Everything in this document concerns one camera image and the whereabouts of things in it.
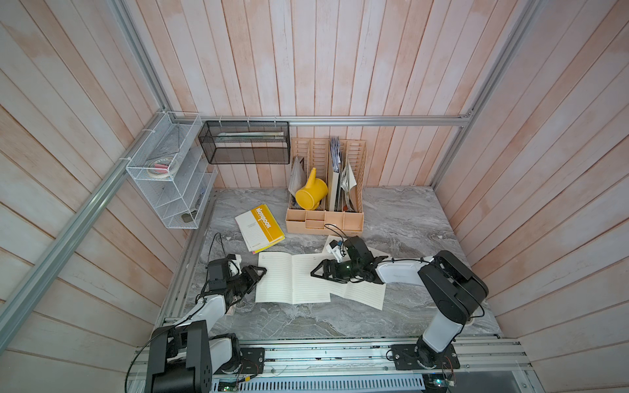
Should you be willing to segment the cream notebook orange cover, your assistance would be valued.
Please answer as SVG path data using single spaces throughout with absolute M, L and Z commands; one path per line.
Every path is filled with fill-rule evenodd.
M 260 205 L 235 218 L 247 250 L 263 252 L 285 239 L 285 234 L 267 205 Z
M 266 274 L 257 284 L 256 303 L 329 303 L 329 283 L 311 277 L 324 259 L 323 254 L 260 253 L 258 266 L 266 268 Z

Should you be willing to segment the cream lined notebook with holes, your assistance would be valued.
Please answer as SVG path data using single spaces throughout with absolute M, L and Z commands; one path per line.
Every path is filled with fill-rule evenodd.
M 382 310 L 387 289 L 386 284 L 376 283 L 328 283 L 331 295 L 356 301 L 363 305 Z

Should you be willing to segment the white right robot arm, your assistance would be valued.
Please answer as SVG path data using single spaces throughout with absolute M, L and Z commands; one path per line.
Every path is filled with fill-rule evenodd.
M 453 253 L 440 251 L 433 256 L 395 259 L 374 255 L 361 237 L 329 243 L 332 260 L 322 260 L 311 277 L 334 283 L 404 283 L 424 285 L 437 306 L 437 314 L 417 340 L 414 357 L 424 368 L 437 361 L 475 319 L 489 295 L 486 283 Z

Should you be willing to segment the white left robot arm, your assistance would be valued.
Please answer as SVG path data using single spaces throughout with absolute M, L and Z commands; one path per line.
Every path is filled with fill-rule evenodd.
M 148 361 L 144 391 L 209 392 L 215 373 L 233 374 L 238 388 L 264 371 L 265 350 L 242 350 L 235 334 L 212 336 L 211 329 L 227 311 L 251 293 L 267 269 L 240 266 L 230 254 L 212 260 L 195 306 L 174 324 L 159 327 L 147 342 Z

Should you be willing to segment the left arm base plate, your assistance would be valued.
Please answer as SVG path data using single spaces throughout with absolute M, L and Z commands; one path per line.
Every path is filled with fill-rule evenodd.
M 265 368 L 265 349 L 263 347 L 245 347 L 234 352 L 237 374 L 256 376 Z

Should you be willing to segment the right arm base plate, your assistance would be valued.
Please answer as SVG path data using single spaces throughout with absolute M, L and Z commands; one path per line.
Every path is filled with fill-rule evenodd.
M 460 368 L 459 357 L 452 344 L 442 352 L 435 352 L 424 344 L 393 345 L 386 353 L 386 358 L 394 363 L 398 371 L 437 372 Z

